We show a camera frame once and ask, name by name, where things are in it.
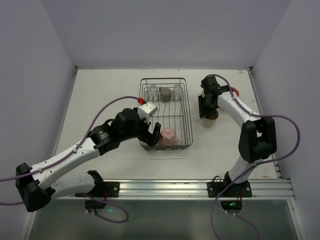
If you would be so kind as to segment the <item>pink glass cup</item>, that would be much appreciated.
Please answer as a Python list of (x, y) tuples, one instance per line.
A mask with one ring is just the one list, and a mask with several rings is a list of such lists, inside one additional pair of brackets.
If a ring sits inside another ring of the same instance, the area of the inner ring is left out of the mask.
[(161, 131), (162, 139), (159, 141), (160, 146), (181, 146), (183, 143), (177, 137), (176, 131), (171, 127), (165, 127)]

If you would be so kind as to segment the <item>beige tall cup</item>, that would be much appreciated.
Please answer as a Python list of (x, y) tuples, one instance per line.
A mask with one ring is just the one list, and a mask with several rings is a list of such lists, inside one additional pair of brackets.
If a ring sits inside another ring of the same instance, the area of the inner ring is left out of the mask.
[(206, 117), (203, 117), (202, 118), (202, 126), (204, 128), (211, 128), (217, 121), (219, 117), (219, 114), (215, 114), (215, 115), (212, 115), (212, 116), (206, 116)]

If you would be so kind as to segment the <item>pink tall cup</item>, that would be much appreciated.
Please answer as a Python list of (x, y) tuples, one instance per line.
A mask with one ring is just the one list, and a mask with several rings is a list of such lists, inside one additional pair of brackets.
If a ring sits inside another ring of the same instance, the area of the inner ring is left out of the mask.
[(238, 98), (240, 96), (240, 92), (238, 89), (236, 89), (235, 87), (231, 87), (230, 89), (231, 89), (230, 95), (233, 99)]

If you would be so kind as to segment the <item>clear glass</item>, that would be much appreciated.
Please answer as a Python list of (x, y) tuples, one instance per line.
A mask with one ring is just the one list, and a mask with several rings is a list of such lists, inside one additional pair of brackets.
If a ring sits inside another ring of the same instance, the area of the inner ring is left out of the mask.
[(148, 99), (150, 101), (157, 100), (159, 97), (159, 88), (157, 85), (152, 84), (148, 87)]
[(172, 97), (179, 100), (183, 96), (183, 87), (180, 84), (175, 84), (172, 89)]

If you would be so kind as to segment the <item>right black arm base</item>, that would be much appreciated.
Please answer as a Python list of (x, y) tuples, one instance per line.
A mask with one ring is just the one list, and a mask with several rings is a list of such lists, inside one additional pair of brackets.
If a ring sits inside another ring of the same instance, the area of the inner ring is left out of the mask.
[[(225, 175), (224, 179), (215, 176), (212, 181), (207, 182), (207, 192), (209, 198), (216, 198), (231, 180)], [(231, 198), (231, 200), (221, 200), (220, 205), (224, 211), (237, 214), (242, 210), (243, 198), (251, 198), (253, 196), (251, 185), (246, 180), (242, 183), (234, 183), (221, 196), (221, 198)]]

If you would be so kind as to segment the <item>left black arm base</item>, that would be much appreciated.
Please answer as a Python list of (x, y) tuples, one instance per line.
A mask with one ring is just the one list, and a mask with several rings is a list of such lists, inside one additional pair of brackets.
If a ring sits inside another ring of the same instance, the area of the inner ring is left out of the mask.
[[(119, 196), (120, 183), (116, 181), (104, 181), (101, 184), (96, 185), (91, 191), (87, 194), (90, 197), (102, 199), (106, 201), (109, 198), (117, 198)], [(91, 198), (86, 199), (84, 202), (84, 207), (86, 210), (100, 210), (104, 209), (106, 206), (105, 203), (101, 203)]]

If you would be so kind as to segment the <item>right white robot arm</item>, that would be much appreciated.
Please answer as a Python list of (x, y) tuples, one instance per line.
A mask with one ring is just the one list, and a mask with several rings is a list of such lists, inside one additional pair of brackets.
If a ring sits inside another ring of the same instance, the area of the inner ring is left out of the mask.
[(227, 184), (246, 182), (253, 166), (268, 159), (277, 150), (276, 126), (272, 117), (261, 117), (245, 105), (232, 90), (230, 84), (221, 86), (215, 75), (208, 75), (200, 84), (198, 96), (199, 118), (204, 126), (211, 127), (224, 110), (240, 127), (239, 158), (225, 174)]

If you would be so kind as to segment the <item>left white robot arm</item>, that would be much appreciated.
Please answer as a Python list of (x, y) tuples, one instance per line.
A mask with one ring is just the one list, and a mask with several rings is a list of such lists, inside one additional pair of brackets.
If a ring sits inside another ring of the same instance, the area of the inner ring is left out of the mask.
[(34, 212), (56, 198), (101, 190), (103, 179), (95, 170), (76, 178), (65, 178), (64, 175), (130, 139), (137, 138), (150, 147), (155, 146), (162, 139), (161, 125), (156, 123), (153, 132), (149, 127), (157, 111), (157, 106), (151, 102), (125, 108), (113, 120), (96, 126), (83, 140), (54, 157), (32, 166), (20, 164), (15, 170), (15, 186), (26, 210)]

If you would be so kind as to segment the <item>grey-beige small mug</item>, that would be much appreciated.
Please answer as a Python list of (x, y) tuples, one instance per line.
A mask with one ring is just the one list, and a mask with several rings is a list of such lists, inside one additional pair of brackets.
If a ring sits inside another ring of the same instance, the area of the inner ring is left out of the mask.
[(172, 98), (172, 91), (169, 87), (160, 87), (159, 96), (163, 102), (169, 102)]

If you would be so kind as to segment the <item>aluminium mounting rail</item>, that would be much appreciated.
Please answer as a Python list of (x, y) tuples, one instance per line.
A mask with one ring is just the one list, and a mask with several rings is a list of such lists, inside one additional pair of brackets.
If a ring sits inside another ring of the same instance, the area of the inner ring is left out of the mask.
[[(208, 179), (105, 179), (115, 182), (117, 200), (213, 200)], [(242, 192), (220, 197), (226, 200), (294, 200), (289, 180), (251, 179)]]

